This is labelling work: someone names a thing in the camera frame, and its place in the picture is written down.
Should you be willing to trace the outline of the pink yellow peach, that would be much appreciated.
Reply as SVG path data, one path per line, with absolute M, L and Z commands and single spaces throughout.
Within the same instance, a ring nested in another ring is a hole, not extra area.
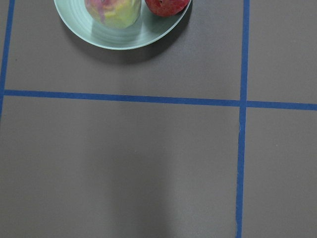
M 141 13 L 141 0 L 85 0 L 85 8 L 94 20 L 109 28 L 125 29 Z

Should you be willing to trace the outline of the green plate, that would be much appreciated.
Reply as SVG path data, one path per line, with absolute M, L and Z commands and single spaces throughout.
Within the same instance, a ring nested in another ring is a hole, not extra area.
M 109 50 L 132 50 L 150 45 L 167 35 L 188 12 L 191 1 L 174 16 L 154 15 L 141 1 L 141 13 L 136 22 L 126 29 L 106 27 L 92 18 L 82 0 L 55 0 L 57 12 L 77 37 L 85 42 Z

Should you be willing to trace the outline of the red yellow pomegranate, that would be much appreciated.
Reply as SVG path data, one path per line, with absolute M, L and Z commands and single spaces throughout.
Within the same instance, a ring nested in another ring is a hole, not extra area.
M 170 17 L 181 12 L 189 0 L 145 0 L 150 12 L 160 17 Z

